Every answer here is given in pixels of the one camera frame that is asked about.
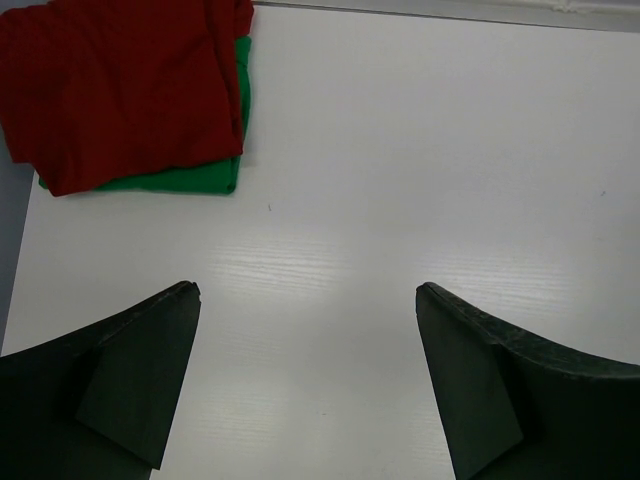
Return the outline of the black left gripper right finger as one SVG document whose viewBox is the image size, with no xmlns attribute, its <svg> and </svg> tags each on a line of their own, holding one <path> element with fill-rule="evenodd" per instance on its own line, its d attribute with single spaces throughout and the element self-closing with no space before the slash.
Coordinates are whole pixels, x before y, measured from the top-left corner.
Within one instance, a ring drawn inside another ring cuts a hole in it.
<svg viewBox="0 0 640 480">
<path fill-rule="evenodd" d="M 639 368 L 566 347 L 441 286 L 417 323 L 458 479 L 636 479 Z"/>
</svg>

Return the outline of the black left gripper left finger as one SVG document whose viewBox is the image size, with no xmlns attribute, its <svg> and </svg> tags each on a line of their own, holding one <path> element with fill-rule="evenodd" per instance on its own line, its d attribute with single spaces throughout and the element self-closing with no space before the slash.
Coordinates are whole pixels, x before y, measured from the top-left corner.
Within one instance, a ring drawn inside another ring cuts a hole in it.
<svg viewBox="0 0 640 480">
<path fill-rule="evenodd" d="M 181 281 L 1 359 L 4 479 L 147 479 L 160 469 L 201 309 Z"/>
</svg>

